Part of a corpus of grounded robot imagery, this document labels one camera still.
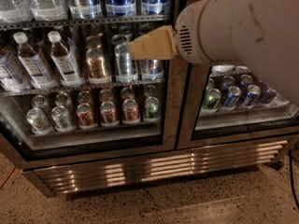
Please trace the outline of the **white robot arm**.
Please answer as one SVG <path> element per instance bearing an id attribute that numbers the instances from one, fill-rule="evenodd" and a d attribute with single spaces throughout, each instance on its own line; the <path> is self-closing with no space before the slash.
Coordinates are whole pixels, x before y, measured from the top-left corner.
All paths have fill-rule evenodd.
<path id="1" fill-rule="evenodd" d="M 128 50 L 135 60 L 242 63 L 299 105 L 299 0 L 199 0 Z"/>

